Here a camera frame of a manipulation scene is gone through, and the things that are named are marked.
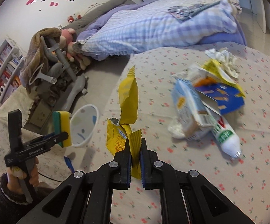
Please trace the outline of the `left hand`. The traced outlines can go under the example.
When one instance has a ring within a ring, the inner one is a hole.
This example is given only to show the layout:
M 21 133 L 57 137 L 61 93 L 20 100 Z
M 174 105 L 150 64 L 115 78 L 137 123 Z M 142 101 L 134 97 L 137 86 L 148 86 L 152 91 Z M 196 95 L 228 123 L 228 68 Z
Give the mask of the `left hand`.
M 38 173 L 38 168 L 37 168 L 38 163 L 39 163 L 39 160 L 37 157 L 35 157 L 34 166 L 33 166 L 33 169 L 31 170 L 30 180 L 29 180 L 29 183 L 33 187 L 37 187 L 39 185 L 39 173 Z M 24 180 L 26 177 L 27 177 L 27 174 L 18 167 L 7 168 L 7 180 L 8 180 L 7 188 L 9 189 L 9 191 L 15 194 L 22 195 L 23 190 L 22 190 L 19 180 Z

